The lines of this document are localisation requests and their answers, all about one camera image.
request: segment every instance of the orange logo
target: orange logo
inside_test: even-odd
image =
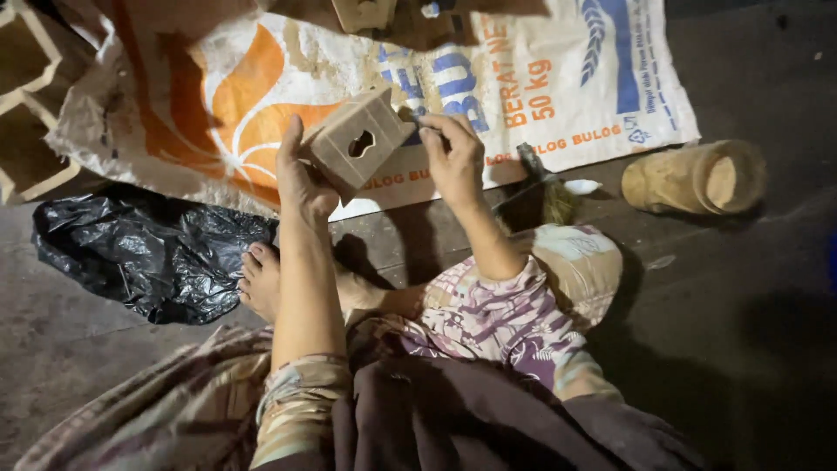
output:
[[[275,155],[294,113],[307,127],[325,119],[340,103],[303,105],[278,103],[253,112],[279,81],[285,54],[270,32],[259,24],[247,53],[204,106],[206,71],[196,48],[181,34],[159,35],[170,75],[170,116],[173,128],[151,106],[148,75],[125,4],[114,2],[116,31],[125,45],[136,79],[136,103],[146,132],[146,151],[155,158],[222,180],[276,206]]]

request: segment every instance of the cut-out hole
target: cut-out hole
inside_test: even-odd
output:
[[[363,131],[363,134],[354,141],[349,143],[349,157],[360,158],[363,153],[375,145],[375,137],[369,131]]]

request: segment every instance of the hand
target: hand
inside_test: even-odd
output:
[[[464,115],[421,116],[418,131],[430,163],[430,176],[442,199],[455,212],[485,205],[482,169],[485,146]],[[450,142],[445,149],[444,136]]]
[[[306,219],[328,221],[340,196],[311,166],[300,161],[310,150],[302,146],[304,127],[299,115],[290,117],[290,126],[282,137],[276,154],[276,185],[282,204],[282,215],[298,210]]]

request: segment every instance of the left hand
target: left hand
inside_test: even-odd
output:
[[[304,131],[299,115],[291,116],[282,147],[276,154],[276,184],[282,215],[294,210],[316,222],[328,221],[340,196],[311,165],[300,161],[300,156],[310,152],[302,146]]]

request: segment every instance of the forearm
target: forearm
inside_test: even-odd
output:
[[[272,370],[305,355],[346,354],[327,223],[297,212],[280,224],[285,293],[276,313]]]
[[[515,250],[483,199],[466,208],[454,208],[454,213],[465,229],[482,276],[503,281],[523,271],[526,258]]]

